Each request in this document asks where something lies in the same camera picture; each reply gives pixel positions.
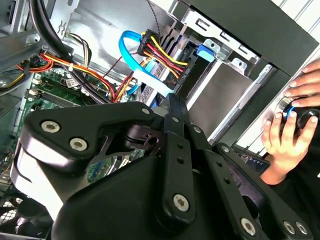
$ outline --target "black plastic arm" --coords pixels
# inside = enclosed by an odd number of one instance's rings
[[[231,148],[209,145],[180,98],[169,95],[166,104],[165,116],[129,102],[26,117],[17,151],[24,155],[18,154],[14,168],[19,175],[24,160],[33,158],[63,201],[53,240],[313,239],[306,224]],[[44,128],[48,121],[58,124],[58,131]],[[84,142],[75,146],[74,139]],[[144,150],[144,157],[76,192],[90,163],[134,149]],[[72,196],[63,200],[62,195]]]

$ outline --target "silver screw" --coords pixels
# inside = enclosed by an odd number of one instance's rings
[[[51,134],[54,134],[60,131],[60,126],[55,121],[44,121],[41,124],[41,128],[43,131]]]
[[[252,224],[251,221],[249,221],[246,218],[241,218],[240,222],[241,222],[243,229],[246,231],[247,234],[249,234],[251,236],[256,235],[255,226]]]
[[[308,231],[307,229],[305,228],[305,226],[303,226],[300,222],[296,222],[295,223],[296,226],[298,227],[298,229],[304,234],[304,235],[308,235]]]
[[[142,108],[142,112],[144,112],[145,114],[150,114],[148,109]]]
[[[201,129],[197,126],[194,126],[193,129],[198,133],[200,134],[201,133]]]
[[[179,122],[179,119],[178,119],[178,118],[176,118],[176,117],[174,117],[174,116],[172,117],[172,120],[173,120],[173,121],[175,121],[176,123],[178,123],[178,122]]]
[[[88,144],[85,140],[76,137],[76,138],[71,139],[70,147],[74,150],[81,152],[81,151],[84,151],[87,149]]]
[[[189,202],[186,197],[182,196],[181,194],[174,195],[173,203],[181,212],[186,212],[189,210]]]
[[[284,221],[283,225],[284,225],[285,229],[287,229],[287,231],[289,233],[291,233],[292,235],[296,234],[296,231],[295,231],[294,227],[289,222]]]
[[[221,148],[222,148],[222,150],[225,151],[226,153],[229,152],[229,148],[227,148],[226,146],[222,146]]]

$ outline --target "black knob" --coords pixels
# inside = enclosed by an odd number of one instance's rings
[[[297,107],[296,111],[297,111],[296,125],[299,129],[303,129],[306,126],[308,120],[312,116],[316,116],[318,119],[320,116],[320,110],[311,108],[311,107],[302,107],[302,108]]]
[[[287,119],[290,116],[290,113],[294,111],[296,112],[296,127],[298,129],[303,129],[308,120],[316,116],[320,120],[320,108],[319,107],[294,107],[294,106],[289,106],[285,109],[285,116],[284,116],[284,122],[287,121]]]

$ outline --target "cooling fan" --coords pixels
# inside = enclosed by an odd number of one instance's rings
[[[11,203],[11,206],[3,206],[6,202]],[[45,238],[52,227],[53,220],[46,208],[19,192],[15,187],[11,187],[9,191],[4,193],[0,203],[2,203],[0,216],[5,216],[15,211],[13,218],[0,224],[0,233]]]

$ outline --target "red wire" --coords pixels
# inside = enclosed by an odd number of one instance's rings
[[[147,46],[153,51],[155,52],[162,60],[165,61],[166,64],[168,64],[170,67],[178,70],[179,72],[183,73],[184,70],[180,67],[177,67],[176,65],[174,65],[173,63],[171,63],[168,59],[166,59],[165,57],[163,57],[160,52],[158,52],[158,50],[156,50],[151,44],[147,43]]]

